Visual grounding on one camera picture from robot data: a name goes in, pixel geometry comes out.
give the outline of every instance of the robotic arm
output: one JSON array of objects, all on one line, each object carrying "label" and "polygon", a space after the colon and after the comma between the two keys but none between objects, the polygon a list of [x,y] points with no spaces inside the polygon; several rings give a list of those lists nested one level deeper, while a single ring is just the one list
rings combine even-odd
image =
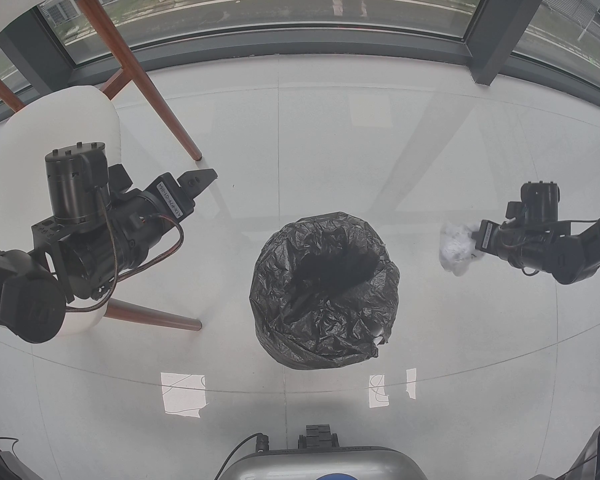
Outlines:
[{"label": "robotic arm", "polygon": [[[78,142],[49,153],[45,165],[53,215],[31,227],[32,251],[0,251],[0,325],[23,340],[50,340],[67,310],[103,306],[117,281],[175,252],[184,240],[180,222],[217,178],[213,169],[187,171],[177,180],[165,173],[143,191],[130,189],[124,167],[108,167],[104,149],[102,142]],[[180,232],[176,246],[142,264],[173,227]],[[100,302],[86,309],[67,307],[75,297]]]},{"label": "robotic arm", "polygon": [[[508,261],[526,275],[548,272],[560,284],[593,276],[600,267],[600,219],[559,221],[560,189],[553,182],[525,183],[520,199],[508,204],[503,224],[481,222],[472,235],[475,248]],[[572,222],[595,223],[572,235]]]}]

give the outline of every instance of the blue circle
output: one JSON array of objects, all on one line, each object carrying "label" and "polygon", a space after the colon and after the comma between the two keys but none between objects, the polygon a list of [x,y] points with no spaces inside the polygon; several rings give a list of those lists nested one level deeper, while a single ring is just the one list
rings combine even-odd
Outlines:
[{"label": "blue circle", "polygon": [[357,480],[353,476],[345,475],[344,473],[331,473],[325,476],[321,476],[318,480]]}]

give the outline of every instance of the black trash bag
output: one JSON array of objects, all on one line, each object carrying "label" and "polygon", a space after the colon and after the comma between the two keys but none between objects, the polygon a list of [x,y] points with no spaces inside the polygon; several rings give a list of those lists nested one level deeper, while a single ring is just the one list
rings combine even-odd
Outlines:
[{"label": "black trash bag", "polygon": [[296,370],[377,357],[398,311],[398,281],[398,267],[364,220],[337,212],[287,224],[253,271],[258,340]]}]

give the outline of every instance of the crumpled plastic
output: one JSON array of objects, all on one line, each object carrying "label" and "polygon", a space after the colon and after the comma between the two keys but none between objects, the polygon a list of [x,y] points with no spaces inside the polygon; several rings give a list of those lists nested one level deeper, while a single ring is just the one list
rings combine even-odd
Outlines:
[{"label": "crumpled plastic", "polygon": [[447,222],[440,229],[440,265],[447,272],[462,276],[473,261],[480,260],[484,252],[475,248],[471,233],[480,229],[477,224],[455,225]]},{"label": "crumpled plastic", "polygon": [[287,224],[264,245],[249,301],[280,364],[339,368],[378,356],[398,311],[400,272],[376,231],[343,212]]}]

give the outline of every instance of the white chair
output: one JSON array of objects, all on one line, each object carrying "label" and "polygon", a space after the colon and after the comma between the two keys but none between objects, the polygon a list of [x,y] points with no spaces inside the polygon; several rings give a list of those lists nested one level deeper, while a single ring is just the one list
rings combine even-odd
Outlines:
[{"label": "white chair", "polygon": [[[23,12],[45,0],[0,0],[0,31]],[[97,0],[78,0],[98,32],[106,31],[107,44],[123,68],[103,87],[78,86],[44,96],[24,107],[0,80],[0,98],[16,112],[0,138],[0,248],[32,249],[32,224],[51,213],[44,157],[54,148],[82,141],[106,144],[109,165],[120,163],[120,122],[110,99],[130,80],[144,93],[187,152],[201,154],[168,108],[149,77],[124,43]],[[200,330],[199,320],[110,299],[99,310],[67,313],[59,335],[87,330],[103,316],[139,323]]]}]

